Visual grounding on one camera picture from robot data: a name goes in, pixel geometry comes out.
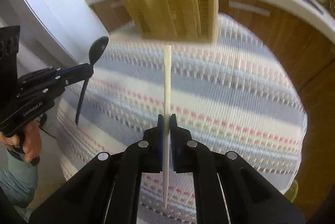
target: striped fabric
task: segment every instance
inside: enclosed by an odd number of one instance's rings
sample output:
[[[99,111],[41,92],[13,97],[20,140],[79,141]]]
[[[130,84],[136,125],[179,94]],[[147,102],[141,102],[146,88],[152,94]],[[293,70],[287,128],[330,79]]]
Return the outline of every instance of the striped fabric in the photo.
[[[216,44],[172,44],[171,110],[178,125],[212,151],[234,150],[284,193],[301,161],[307,116],[280,63],[248,29],[219,16]],[[164,44],[142,40],[133,24],[115,32],[94,68],[79,126],[81,84],[58,111],[58,143],[67,179],[98,152],[118,153],[142,139],[163,113]],[[138,217],[144,223],[196,223],[191,174],[143,174]]]

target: human hand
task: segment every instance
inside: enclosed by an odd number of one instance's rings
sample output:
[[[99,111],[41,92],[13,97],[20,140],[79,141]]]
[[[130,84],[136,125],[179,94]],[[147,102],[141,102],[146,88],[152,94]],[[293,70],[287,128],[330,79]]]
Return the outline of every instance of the human hand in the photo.
[[[28,125],[23,128],[25,140],[23,143],[24,161],[30,163],[32,159],[38,157],[41,153],[42,140],[39,132],[39,124],[36,120],[31,121]],[[10,138],[6,138],[0,133],[0,143],[4,144],[7,149],[13,150],[13,146],[20,143],[20,139],[17,135]]]

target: green sleeve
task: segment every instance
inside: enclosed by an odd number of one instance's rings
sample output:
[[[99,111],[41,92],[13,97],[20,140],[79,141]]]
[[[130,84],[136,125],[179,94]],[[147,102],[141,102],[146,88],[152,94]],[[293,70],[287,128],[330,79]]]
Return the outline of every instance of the green sleeve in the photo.
[[[7,154],[8,167],[0,171],[0,186],[12,205],[26,208],[37,188],[37,165],[24,162],[13,151]]]

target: black spoon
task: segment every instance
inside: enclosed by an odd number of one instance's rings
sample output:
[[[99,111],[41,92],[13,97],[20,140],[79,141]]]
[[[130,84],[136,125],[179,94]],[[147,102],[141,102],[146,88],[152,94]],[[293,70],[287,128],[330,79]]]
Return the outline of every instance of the black spoon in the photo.
[[[100,57],[102,56],[104,50],[106,49],[108,45],[108,41],[109,41],[109,38],[107,36],[103,36],[95,40],[94,43],[91,45],[89,49],[89,53],[88,53],[89,63],[91,66],[94,66],[94,64],[100,59]],[[78,107],[77,107],[77,113],[76,113],[76,120],[75,120],[77,125],[78,125],[81,106],[83,104],[83,99],[84,99],[84,95],[86,92],[88,81],[89,79],[84,80],[84,84],[81,89]]]

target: silver screw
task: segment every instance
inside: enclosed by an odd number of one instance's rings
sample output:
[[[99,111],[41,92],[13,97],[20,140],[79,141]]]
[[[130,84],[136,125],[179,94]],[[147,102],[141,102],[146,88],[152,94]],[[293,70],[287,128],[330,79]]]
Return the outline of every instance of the silver screw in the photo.
[[[99,153],[99,155],[98,155],[98,159],[99,159],[100,161],[107,160],[107,159],[108,159],[108,153],[106,153],[106,152]]]
[[[138,146],[140,148],[147,148],[149,146],[149,142],[148,141],[145,141],[145,140],[142,140],[142,141],[139,141],[138,142]]]
[[[233,152],[233,151],[230,151],[227,153],[227,157],[230,159],[230,160],[235,160],[237,158],[237,153],[236,152]]]
[[[190,140],[190,141],[187,142],[187,145],[188,145],[190,148],[195,148],[195,147],[198,145],[198,143],[197,143],[197,141]]]

